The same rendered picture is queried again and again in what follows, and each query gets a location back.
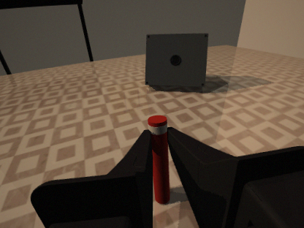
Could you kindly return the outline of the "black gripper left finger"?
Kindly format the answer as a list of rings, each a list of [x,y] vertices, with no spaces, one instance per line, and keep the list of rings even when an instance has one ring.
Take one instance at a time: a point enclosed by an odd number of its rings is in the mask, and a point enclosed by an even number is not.
[[[45,228],[51,224],[130,218],[132,228],[153,228],[153,152],[144,130],[122,160],[106,175],[44,182],[31,204]]]

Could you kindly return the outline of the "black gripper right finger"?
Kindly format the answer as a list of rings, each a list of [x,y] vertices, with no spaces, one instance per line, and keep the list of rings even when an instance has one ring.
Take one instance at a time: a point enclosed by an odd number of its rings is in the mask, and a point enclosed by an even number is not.
[[[167,142],[199,228],[233,228],[248,182],[304,170],[304,146],[233,156],[173,127]]]

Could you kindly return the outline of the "red peg with white band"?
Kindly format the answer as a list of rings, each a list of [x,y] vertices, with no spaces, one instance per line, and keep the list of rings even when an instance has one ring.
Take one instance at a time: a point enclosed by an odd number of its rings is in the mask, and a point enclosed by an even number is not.
[[[155,199],[165,204],[170,199],[170,170],[167,142],[167,118],[154,115],[148,118],[153,152],[153,185]]]

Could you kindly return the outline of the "dark grey square panel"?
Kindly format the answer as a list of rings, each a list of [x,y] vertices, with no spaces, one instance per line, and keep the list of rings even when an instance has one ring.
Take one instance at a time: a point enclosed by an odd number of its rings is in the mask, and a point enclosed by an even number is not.
[[[146,35],[145,85],[205,87],[208,34]]]

